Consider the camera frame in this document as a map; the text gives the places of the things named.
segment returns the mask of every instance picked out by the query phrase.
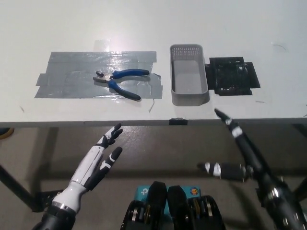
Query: pliers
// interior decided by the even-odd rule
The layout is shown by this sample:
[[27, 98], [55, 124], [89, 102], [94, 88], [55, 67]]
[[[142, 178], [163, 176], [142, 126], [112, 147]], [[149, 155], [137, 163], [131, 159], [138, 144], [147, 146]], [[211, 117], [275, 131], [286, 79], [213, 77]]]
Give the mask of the pliers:
[[141, 97], [135, 93], [123, 90], [113, 79], [120, 79], [126, 76], [148, 76], [150, 72], [145, 69], [126, 69], [123, 71], [114, 71], [112, 74], [104, 74], [96, 71], [97, 76], [93, 77], [94, 81], [108, 83], [109, 88], [115, 90], [118, 94], [135, 101], [139, 101]]

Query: gray duct tape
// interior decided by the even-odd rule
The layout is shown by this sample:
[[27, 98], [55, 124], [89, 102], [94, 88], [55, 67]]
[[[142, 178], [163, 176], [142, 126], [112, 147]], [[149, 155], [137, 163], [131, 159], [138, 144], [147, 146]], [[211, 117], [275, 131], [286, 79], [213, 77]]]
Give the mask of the gray duct tape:
[[[152, 71], [156, 52], [52, 52], [46, 73], [39, 75], [35, 98], [121, 97], [105, 83], [93, 81], [95, 71], [147, 69]], [[119, 86], [141, 98], [162, 98], [161, 77], [124, 77]]]

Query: white robotic hand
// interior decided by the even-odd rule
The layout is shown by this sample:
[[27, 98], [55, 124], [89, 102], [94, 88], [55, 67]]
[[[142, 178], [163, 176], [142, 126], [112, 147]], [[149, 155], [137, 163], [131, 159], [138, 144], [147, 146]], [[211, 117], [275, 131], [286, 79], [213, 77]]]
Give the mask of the white robotic hand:
[[115, 139], [122, 133], [123, 130], [120, 127], [121, 124], [118, 124], [111, 128], [88, 151], [72, 176], [68, 187], [53, 199], [53, 206], [71, 211], [75, 215], [79, 212], [81, 196], [96, 187], [122, 152], [122, 148], [117, 147], [99, 167], [103, 151], [115, 143]]

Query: white table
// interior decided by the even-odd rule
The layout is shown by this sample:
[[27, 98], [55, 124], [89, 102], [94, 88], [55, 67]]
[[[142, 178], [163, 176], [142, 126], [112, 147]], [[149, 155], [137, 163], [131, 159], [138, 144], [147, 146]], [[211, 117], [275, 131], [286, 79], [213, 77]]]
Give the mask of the white table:
[[[189, 125], [212, 122], [215, 107], [248, 121], [306, 123], [305, 0], [2, 0], [0, 2], [0, 127]], [[209, 57], [253, 62], [261, 88], [176, 107], [169, 48], [200, 44]], [[153, 72], [163, 98], [34, 99], [52, 51], [157, 51]]]

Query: blue pliers handle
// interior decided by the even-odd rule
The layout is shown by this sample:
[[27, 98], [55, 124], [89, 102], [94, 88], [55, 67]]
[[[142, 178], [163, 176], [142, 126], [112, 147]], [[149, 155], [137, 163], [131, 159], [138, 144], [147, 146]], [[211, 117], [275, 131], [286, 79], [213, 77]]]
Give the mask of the blue pliers handle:
[[129, 92], [127, 90], [123, 90], [120, 88], [117, 83], [112, 79], [119, 79], [126, 76], [147, 76], [150, 72], [145, 69], [126, 69], [123, 71], [114, 71], [112, 76], [110, 77], [110, 81], [108, 82], [109, 88], [115, 90], [118, 94], [135, 101], [139, 101], [141, 97], [135, 93]]

